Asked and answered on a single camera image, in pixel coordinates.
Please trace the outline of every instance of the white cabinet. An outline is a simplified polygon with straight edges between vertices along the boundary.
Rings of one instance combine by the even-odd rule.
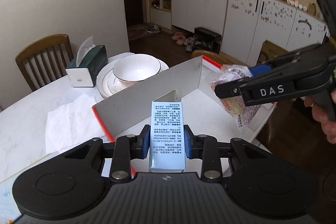
[[[255,66],[265,40],[286,48],[291,34],[296,8],[276,0],[261,0],[247,64]]]
[[[229,0],[221,51],[246,63],[261,0]]]
[[[205,27],[223,33],[227,0],[171,0],[171,24],[194,32]]]
[[[329,32],[326,24],[298,10],[286,50],[290,52],[311,44],[322,43],[326,32]]]
[[[188,0],[171,0],[171,2],[171,24],[186,29]]]
[[[189,32],[194,32],[194,29],[203,25],[205,0],[187,0],[187,27]]]
[[[227,0],[205,0],[203,27],[223,34]]]

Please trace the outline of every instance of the chair backrest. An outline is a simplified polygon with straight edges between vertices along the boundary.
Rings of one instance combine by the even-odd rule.
[[[66,75],[65,68],[73,57],[69,37],[54,34],[25,47],[15,61],[29,87],[35,91]]]

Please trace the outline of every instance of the floor mat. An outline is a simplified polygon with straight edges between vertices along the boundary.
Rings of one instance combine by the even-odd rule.
[[[138,24],[127,28],[128,41],[132,41],[137,38],[146,37],[152,33],[147,33],[148,26]]]

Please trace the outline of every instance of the pink slipper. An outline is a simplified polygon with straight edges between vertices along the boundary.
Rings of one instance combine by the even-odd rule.
[[[182,32],[175,32],[174,35],[171,37],[173,40],[177,40],[181,35],[184,35]]]
[[[180,35],[180,36],[176,39],[176,44],[179,45],[179,46],[181,46],[181,45],[183,45],[184,41],[185,41],[185,36],[184,36],[184,35]]]

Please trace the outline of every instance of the bottle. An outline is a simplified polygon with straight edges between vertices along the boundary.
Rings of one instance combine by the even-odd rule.
[[[160,9],[163,9],[163,0],[160,0]]]

